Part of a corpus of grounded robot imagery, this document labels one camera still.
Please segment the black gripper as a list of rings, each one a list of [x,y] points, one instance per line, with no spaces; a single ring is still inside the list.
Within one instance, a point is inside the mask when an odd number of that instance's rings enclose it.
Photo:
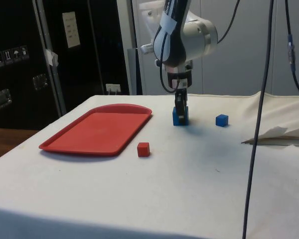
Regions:
[[[187,88],[192,85],[190,66],[166,67],[167,92],[175,91],[174,123],[188,124]]]

